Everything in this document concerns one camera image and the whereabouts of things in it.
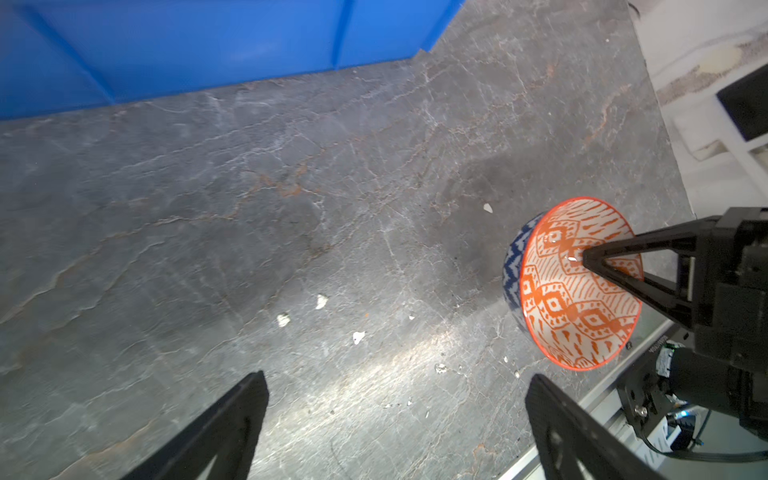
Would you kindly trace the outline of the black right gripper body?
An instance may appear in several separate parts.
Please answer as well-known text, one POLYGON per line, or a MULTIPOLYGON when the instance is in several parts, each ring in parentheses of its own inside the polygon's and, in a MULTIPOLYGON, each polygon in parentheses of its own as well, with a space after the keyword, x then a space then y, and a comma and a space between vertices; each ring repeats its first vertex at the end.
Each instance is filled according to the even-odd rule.
POLYGON ((694 350, 741 370, 765 372, 767 209, 732 207, 679 227, 694 242, 694 350))

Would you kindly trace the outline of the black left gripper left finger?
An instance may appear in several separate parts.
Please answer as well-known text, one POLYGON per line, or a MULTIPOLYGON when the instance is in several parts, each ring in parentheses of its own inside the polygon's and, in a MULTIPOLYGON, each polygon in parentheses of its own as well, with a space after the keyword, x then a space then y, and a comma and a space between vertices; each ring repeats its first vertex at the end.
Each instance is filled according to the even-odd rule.
POLYGON ((264 373, 249 373, 125 477, 246 479, 268 402, 264 373))

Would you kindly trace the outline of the orange patterned bowl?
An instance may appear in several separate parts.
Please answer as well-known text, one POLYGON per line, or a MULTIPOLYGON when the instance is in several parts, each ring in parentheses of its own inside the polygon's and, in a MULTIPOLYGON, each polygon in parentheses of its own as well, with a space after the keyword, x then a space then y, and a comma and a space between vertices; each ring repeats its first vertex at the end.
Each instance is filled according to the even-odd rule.
POLYGON ((594 370, 628 344, 642 304, 587 269, 583 253, 633 236, 629 222, 609 203, 576 197, 536 215, 509 245, 505 300, 553 363, 571 371, 594 370))

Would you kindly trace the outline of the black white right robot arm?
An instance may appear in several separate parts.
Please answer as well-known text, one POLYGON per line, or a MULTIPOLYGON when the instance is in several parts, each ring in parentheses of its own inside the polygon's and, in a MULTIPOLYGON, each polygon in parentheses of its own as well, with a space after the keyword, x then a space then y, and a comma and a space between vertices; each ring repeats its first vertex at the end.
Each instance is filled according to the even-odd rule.
POLYGON ((767 210, 721 216, 588 248, 584 266, 675 323, 618 379, 626 419, 644 442, 675 400, 767 437, 767 210))

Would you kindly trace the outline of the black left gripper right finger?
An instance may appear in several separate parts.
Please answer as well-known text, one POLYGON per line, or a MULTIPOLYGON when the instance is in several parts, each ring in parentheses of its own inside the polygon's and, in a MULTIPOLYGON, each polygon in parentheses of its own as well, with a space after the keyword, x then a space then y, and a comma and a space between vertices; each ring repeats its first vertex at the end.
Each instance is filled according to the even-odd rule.
POLYGON ((532 377, 525 406, 547 479, 661 477, 546 376, 532 377))

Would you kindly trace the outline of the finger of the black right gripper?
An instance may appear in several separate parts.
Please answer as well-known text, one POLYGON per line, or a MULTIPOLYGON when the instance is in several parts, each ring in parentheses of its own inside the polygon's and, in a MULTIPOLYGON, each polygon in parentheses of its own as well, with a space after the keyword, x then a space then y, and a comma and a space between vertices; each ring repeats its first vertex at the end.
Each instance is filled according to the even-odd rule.
POLYGON ((583 265, 682 327, 710 327, 706 244, 719 219, 709 216, 589 247, 583 265))

